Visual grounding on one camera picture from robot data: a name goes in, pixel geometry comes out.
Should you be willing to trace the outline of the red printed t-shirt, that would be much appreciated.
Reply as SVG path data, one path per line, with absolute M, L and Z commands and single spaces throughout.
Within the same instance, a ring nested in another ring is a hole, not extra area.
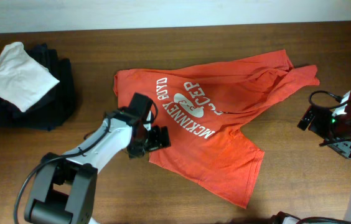
M 285 50 L 176 70 L 118 71 L 114 93 L 126 106 L 135 93 L 158 107 L 155 124 L 168 128 L 171 146 L 151 163 L 246 208 L 264 152 L 241 127 L 305 86 L 319 84 L 317 67 L 295 67 Z

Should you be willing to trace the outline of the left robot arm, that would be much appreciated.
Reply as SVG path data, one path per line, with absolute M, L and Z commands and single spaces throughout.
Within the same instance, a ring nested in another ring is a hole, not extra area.
M 86 223 L 92 217 L 98 174 L 125 150 L 139 158 L 171 145 L 167 127 L 151 126 L 150 114 L 125 109 L 106 114 L 101 126 L 76 148 L 62 155 L 46 154 L 27 176 L 20 193 L 32 182 L 24 208 L 28 223 Z

